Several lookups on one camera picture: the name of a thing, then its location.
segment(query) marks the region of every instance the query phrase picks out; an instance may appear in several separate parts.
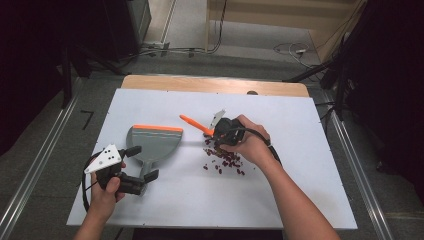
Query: orange brush handle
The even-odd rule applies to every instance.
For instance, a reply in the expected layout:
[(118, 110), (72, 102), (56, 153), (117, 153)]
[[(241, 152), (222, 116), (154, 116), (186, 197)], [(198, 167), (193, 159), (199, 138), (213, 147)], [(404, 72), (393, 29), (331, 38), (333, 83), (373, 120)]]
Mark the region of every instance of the orange brush handle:
[(193, 119), (186, 117), (184, 115), (180, 115), (180, 118), (182, 120), (186, 121), (191, 126), (193, 126), (197, 129), (199, 129), (200, 131), (204, 132), (206, 135), (213, 136), (213, 130), (212, 129), (209, 129), (209, 128), (203, 126), (202, 124), (200, 124), (200, 123), (194, 121)]

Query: white table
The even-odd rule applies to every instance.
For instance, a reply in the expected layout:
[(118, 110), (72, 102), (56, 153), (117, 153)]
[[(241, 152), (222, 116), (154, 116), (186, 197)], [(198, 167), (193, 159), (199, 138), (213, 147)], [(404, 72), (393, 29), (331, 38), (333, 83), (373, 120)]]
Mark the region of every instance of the white table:
[[(209, 124), (225, 108), (226, 117), (244, 113), (272, 135), (282, 163), (333, 227), (357, 228), (313, 101), (307, 97), (252, 96), (118, 89), (93, 152), (110, 143), (126, 148), (135, 123), (184, 128), (177, 151), (154, 168), (157, 180), (143, 197), (127, 195), (108, 223), (131, 227), (281, 229), (272, 191), (259, 169), (243, 160), (245, 176), (234, 169), (214, 170), (201, 132), (179, 119), (186, 114)], [(125, 172), (138, 176), (140, 164), (126, 159)], [(209, 170), (203, 169), (208, 164)], [(85, 211), (81, 189), (68, 225), (80, 225)]]

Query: right hand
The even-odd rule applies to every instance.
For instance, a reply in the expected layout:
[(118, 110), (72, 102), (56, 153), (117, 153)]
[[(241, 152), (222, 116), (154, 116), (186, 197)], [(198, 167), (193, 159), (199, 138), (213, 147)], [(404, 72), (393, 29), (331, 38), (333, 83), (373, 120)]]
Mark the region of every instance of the right hand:
[[(265, 139), (270, 139), (268, 132), (262, 125), (258, 125), (250, 121), (244, 115), (240, 115), (237, 117), (241, 124), (244, 127), (250, 128), (258, 131)], [(264, 141), (260, 139), (258, 136), (250, 133), (248, 131), (245, 132), (244, 138), (241, 143), (238, 143), (236, 146), (229, 146), (222, 144), (219, 146), (221, 149), (227, 152), (238, 152), (243, 155), (248, 161), (256, 164), (260, 167), (264, 161), (269, 159), (274, 159), (271, 151), (265, 145)]]

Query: dustpan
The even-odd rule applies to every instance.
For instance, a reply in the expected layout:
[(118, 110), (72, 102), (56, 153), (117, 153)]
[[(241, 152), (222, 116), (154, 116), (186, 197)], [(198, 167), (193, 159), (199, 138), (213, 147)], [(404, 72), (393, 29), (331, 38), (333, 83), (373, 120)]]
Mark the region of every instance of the dustpan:
[(142, 147), (142, 151), (133, 156), (142, 163), (140, 178), (150, 173), (153, 163), (167, 159), (175, 151), (182, 135), (182, 128), (167, 126), (133, 125), (128, 130), (127, 147)]

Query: table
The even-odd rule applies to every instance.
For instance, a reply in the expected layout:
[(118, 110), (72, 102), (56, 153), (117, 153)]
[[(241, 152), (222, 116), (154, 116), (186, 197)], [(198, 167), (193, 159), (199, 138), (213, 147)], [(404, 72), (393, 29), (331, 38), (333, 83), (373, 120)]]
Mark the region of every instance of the table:
[[(321, 62), (328, 60), (342, 36), (353, 29), (365, 6), (364, 0), (229, 0), (224, 21), (309, 29)], [(224, 0), (208, 0), (205, 49), (209, 45), (209, 21), (221, 20)]]
[[(242, 94), (223, 94), (218, 93), (219, 91)], [(249, 96), (245, 94), (247, 91), (269, 95)], [(244, 105), (234, 102), (240, 98)], [(170, 107), (169, 104), (175, 102), (176, 105)], [(161, 171), (158, 180), (149, 186), (148, 192), (141, 199), (131, 195), (118, 204), (109, 224), (165, 228), (282, 228), (272, 192), (262, 172), (245, 161), (243, 168), (246, 176), (234, 174), (231, 169), (223, 169), (221, 177), (214, 171), (215, 164), (213, 161), (211, 163), (211, 158), (205, 157), (206, 154), (201, 149), (204, 147), (202, 135), (197, 129), (176, 120), (178, 113), (186, 112), (199, 122), (211, 120), (211, 116), (205, 116), (205, 112), (210, 112), (210, 106), (229, 102), (229, 114), (238, 110), (248, 112), (253, 105), (259, 106), (257, 111), (262, 113), (259, 115), (267, 116), (262, 119), (263, 124), (274, 125), (274, 146), (281, 151), (279, 155), (287, 172), (323, 210), (334, 227), (356, 228), (319, 116), (304, 85), (181, 76), (127, 76), (122, 89), (115, 93), (94, 152), (101, 150), (112, 138), (117, 146), (125, 145), (124, 135), (128, 126), (132, 126), (137, 119), (143, 119), (143, 124), (148, 125), (159, 120), (161, 125), (181, 124), (180, 126), (184, 126), (184, 134), (176, 153), (157, 166)], [(264, 103), (271, 109), (283, 107), (288, 114), (283, 114), (281, 118), (278, 111), (269, 112), (267, 108), (260, 107)], [(274, 119), (281, 120), (284, 126), (287, 126), (287, 119), (291, 119), (291, 127), (275, 127)], [(310, 151), (304, 151), (302, 148), (305, 146), (297, 144), (298, 140), (295, 139), (305, 141), (307, 148), (314, 147)], [(209, 165), (211, 171), (202, 168), (205, 162), (212, 164)], [(127, 174), (137, 176), (140, 169), (138, 162), (127, 159), (126, 163)], [(78, 225), (84, 218), (80, 193), (81, 189), (68, 225)]]
[(309, 97), (306, 86), (301, 83), (261, 82), (234, 78), (130, 75), (125, 77), (121, 87), (126, 89), (240, 94), (254, 91), (259, 95)]

